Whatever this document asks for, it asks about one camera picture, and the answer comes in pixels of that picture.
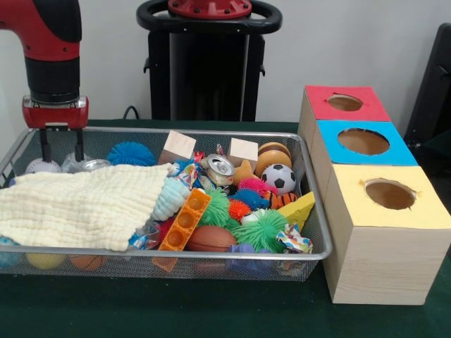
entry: wooden cube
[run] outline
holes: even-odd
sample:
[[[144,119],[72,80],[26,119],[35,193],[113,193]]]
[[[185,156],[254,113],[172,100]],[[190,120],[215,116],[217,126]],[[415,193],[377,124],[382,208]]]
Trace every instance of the wooden cube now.
[[[417,165],[391,122],[317,121],[310,156],[323,201],[332,163]]]
[[[390,121],[371,87],[306,86],[297,133],[309,150],[317,120]]]
[[[333,303],[424,303],[451,242],[451,217],[421,167],[334,164],[324,207]]]
[[[252,172],[254,172],[259,160],[259,144],[232,138],[227,154],[228,160],[234,167],[239,167],[242,160],[248,160],[251,164]]]
[[[173,163],[175,160],[187,161],[191,159],[196,140],[179,132],[169,132],[158,164]]]

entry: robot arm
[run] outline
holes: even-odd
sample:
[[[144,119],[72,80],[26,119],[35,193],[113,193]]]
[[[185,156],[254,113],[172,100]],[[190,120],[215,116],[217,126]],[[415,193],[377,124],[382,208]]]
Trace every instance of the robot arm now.
[[[23,99],[28,127],[41,132],[42,155],[51,160],[46,129],[76,130],[75,155],[82,159],[82,128],[89,102],[80,97],[78,0],[0,0],[0,30],[15,32],[23,45],[30,95]]]

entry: circular hole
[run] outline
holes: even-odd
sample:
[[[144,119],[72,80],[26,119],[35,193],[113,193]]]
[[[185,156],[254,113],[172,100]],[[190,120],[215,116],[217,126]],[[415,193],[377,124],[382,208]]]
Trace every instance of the circular hole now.
[[[188,202],[188,205],[193,210],[199,210],[202,208],[203,203],[199,199],[190,199],[190,201]]]
[[[381,134],[358,128],[341,132],[338,141],[349,150],[365,155],[383,154],[390,148],[390,143]]]
[[[342,94],[332,95],[327,102],[339,111],[358,111],[364,105],[357,97]]]
[[[365,190],[373,201],[389,209],[402,210],[415,203],[415,193],[396,181],[372,180]]]
[[[178,216],[178,224],[181,227],[191,227],[194,223],[194,217],[190,213],[182,213]]]
[[[168,243],[171,246],[180,246],[183,243],[183,234],[180,231],[172,231],[168,235]]]

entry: can lid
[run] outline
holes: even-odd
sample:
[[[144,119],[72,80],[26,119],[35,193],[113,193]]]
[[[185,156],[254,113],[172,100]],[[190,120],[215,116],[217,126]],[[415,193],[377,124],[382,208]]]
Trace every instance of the can lid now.
[[[110,163],[107,160],[92,160],[83,164],[82,169],[84,171],[94,171],[100,168],[109,167]]]
[[[225,157],[216,154],[211,154],[208,157],[208,162],[210,168],[218,174],[224,176],[232,176],[235,174],[235,167]]]

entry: colorful wrapper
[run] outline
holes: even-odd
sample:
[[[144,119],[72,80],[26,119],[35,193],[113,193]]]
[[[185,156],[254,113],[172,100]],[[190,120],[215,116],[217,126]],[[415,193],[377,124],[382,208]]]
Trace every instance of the colorful wrapper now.
[[[277,234],[276,239],[285,245],[291,252],[311,254],[313,251],[313,243],[310,239],[301,236],[298,224],[287,224],[285,226],[285,231],[280,231]]]

